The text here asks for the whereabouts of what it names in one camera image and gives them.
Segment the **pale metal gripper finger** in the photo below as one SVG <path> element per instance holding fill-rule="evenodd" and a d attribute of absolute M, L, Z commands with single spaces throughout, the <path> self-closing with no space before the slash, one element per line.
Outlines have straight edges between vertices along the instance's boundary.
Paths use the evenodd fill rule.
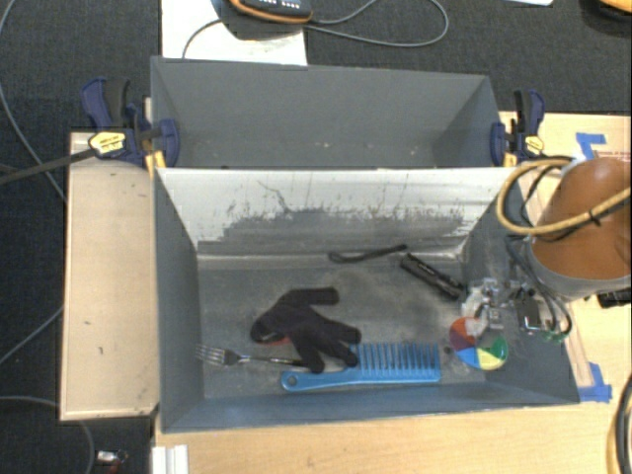
<path fill-rule="evenodd" d="M 478 338 L 482 339 L 490 332 L 501 332 L 504 330 L 504 323 L 501 309 L 497 307 L 484 306 L 478 316 L 479 333 Z"/>
<path fill-rule="evenodd" d="M 479 321 L 487 306 L 487 293 L 482 286 L 472 287 L 461 304 L 461 316 Z"/>

